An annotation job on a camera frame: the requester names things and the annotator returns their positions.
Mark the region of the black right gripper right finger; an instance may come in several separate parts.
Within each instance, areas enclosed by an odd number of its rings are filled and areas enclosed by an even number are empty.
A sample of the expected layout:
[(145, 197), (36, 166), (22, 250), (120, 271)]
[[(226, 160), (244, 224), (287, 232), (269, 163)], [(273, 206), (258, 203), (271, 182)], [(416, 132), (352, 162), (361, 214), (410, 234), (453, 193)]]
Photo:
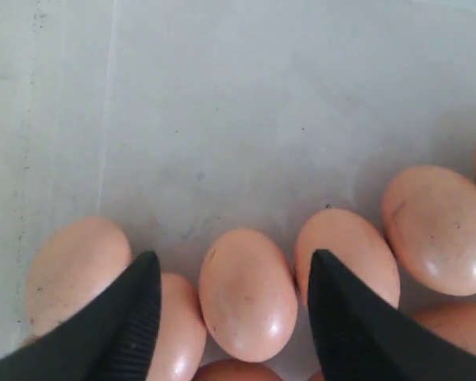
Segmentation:
[(308, 311), (327, 380), (476, 380), (476, 355), (392, 307), (327, 249), (311, 258)]

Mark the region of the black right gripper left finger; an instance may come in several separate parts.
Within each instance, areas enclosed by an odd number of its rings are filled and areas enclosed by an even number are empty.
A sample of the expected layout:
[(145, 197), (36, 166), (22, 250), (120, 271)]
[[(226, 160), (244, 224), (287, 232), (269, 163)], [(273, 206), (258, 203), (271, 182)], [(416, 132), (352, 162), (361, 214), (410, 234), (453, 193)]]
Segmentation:
[(94, 300), (0, 359), (0, 380), (145, 380), (159, 332), (158, 256), (143, 252)]

